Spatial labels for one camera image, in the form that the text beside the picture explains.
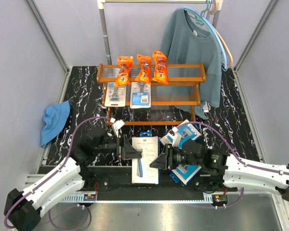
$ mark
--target gray wall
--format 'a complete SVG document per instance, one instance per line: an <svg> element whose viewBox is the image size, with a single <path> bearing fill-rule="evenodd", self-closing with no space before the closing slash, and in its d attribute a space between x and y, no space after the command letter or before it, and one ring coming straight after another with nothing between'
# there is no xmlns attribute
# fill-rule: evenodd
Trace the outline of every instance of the gray wall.
<svg viewBox="0 0 289 231"><path fill-rule="evenodd" d="M24 0L0 0L0 231L7 193L35 173L44 109L64 73Z"/></svg>
<svg viewBox="0 0 289 231"><path fill-rule="evenodd" d="M217 29L236 62L269 0L224 0ZM106 63L96 0L35 0L66 63ZM119 55L151 55L159 49L171 13L180 6L198 11L203 4L107 3L105 14L113 63ZM144 33L143 28L149 25Z"/></svg>
<svg viewBox="0 0 289 231"><path fill-rule="evenodd" d="M289 0L279 2L239 69L239 75L268 161L287 164Z"/></svg>

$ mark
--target black marble surface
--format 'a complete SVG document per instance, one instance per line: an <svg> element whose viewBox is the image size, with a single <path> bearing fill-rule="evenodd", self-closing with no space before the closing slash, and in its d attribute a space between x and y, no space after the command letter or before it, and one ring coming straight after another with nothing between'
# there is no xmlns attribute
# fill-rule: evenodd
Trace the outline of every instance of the black marble surface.
<svg viewBox="0 0 289 231"><path fill-rule="evenodd" d="M71 104L71 117L66 128L52 141L46 165L57 165L66 156L70 146L71 135L75 127L84 119L92 116L106 116L102 109L102 84L96 82L96 66L75 66L72 69L70 80L64 96L64 101L69 100ZM185 112L175 110L180 115ZM243 158L259 161L254 140L250 131L243 104L238 92L232 70L223 72L221 87L221 103L219 108L211 108L207 113L207 120L197 118L217 129L223 134L235 151ZM105 132L111 134L111 128L107 127L102 120L95 120L84 124L76 133L74 142L77 143L81 137L95 126L104 128ZM153 136L162 137L170 129L170 126L124 126L123 134L139 136L141 131L151 131ZM207 148L218 149L228 152L228 148L219 137L208 129L202 130L203 137L199 141ZM120 161L114 154L98 154L93 165L96 166L127 166L129 161Z"/></svg>

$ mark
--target blue bucket hat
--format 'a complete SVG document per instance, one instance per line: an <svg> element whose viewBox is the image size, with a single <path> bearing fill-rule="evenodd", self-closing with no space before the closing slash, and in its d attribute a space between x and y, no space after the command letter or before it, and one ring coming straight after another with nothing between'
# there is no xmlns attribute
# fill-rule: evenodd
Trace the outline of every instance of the blue bucket hat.
<svg viewBox="0 0 289 231"><path fill-rule="evenodd" d="M41 133L40 145L44 146L55 138L65 127L70 114L69 101L59 104L53 104L46 108L43 117L46 123Z"/></svg>

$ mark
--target teal sweater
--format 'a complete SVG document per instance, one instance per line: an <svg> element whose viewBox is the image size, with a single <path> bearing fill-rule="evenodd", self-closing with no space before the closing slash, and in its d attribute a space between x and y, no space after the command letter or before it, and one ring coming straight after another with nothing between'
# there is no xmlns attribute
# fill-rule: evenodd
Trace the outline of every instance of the teal sweater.
<svg viewBox="0 0 289 231"><path fill-rule="evenodd" d="M196 26L188 13L179 8L171 16L160 50L168 57L169 64L204 64L207 79L200 83L201 105L195 108L195 113L206 119L204 103L212 107L220 105L222 50L215 35ZM190 111L189 106L177 108Z"/></svg>

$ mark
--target clothes hanger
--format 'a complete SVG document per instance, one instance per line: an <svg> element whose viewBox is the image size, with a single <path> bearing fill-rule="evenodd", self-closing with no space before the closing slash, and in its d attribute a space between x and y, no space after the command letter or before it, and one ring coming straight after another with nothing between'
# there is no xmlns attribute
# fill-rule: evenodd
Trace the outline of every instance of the clothes hanger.
<svg viewBox="0 0 289 231"><path fill-rule="evenodd" d="M209 2L209 0L206 0L206 2L207 2L207 7L206 7L205 10L203 10L202 12L200 12L200 17L196 17L196 15L195 15L194 13L190 12L190 13L192 13L193 15L195 15L196 23L197 23L198 25L200 25L200 26L203 26L203 25L205 24L205 23L203 22L203 20L201 20L201 18L203 17L203 15L206 13L206 11L208 11L208 9L209 9L210 6L211 6L211 3Z"/></svg>
<svg viewBox="0 0 289 231"><path fill-rule="evenodd" d="M221 42L222 42L222 44L223 44L223 47L224 47L224 49L225 49L225 51L226 51L226 55L227 55L227 66L228 66L228 67L232 67L232 64L233 64L232 54L231 54L230 50L228 49L228 47L227 47L224 39L223 39L222 36L220 35L220 33L218 33L217 30L216 30L216 33L217 33L218 36L220 37L220 40L221 40Z"/></svg>
<svg viewBox="0 0 289 231"><path fill-rule="evenodd" d="M218 34L216 33L216 30L215 28L211 25L211 23L205 18L205 17L200 17L200 13L192 8L189 8L189 7L183 7L183 9L187 12L190 12L192 15L195 16L195 18L197 18L198 20L201 20L203 25L206 26L206 28L208 29L208 31L212 34L215 35L216 39L217 39L217 42L219 43L220 47L221 47L221 50L222 50L222 59L223 59L223 65L222 65L222 69L224 71L226 71L228 69L228 64L227 64L227 55L226 55L226 52L225 52L225 49L223 47L223 44L218 36Z"/></svg>
<svg viewBox="0 0 289 231"><path fill-rule="evenodd" d="M217 8L218 8L218 1L217 0L211 0L212 2L212 9L210 7L210 9L207 11L207 16L206 19L209 20L210 15L213 15L217 12Z"/></svg>
<svg viewBox="0 0 289 231"><path fill-rule="evenodd" d="M195 21L196 21L196 23L197 23L198 25L200 25L200 26L205 25L205 27L208 29L208 31L210 32L210 34L213 33L212 28L211 28L205 21L203 21L203 18L200 17L200 14L195 13L191 8L184 7L184 10L185 10L186 12L191 13L193 16L195 16Z"/></svg>

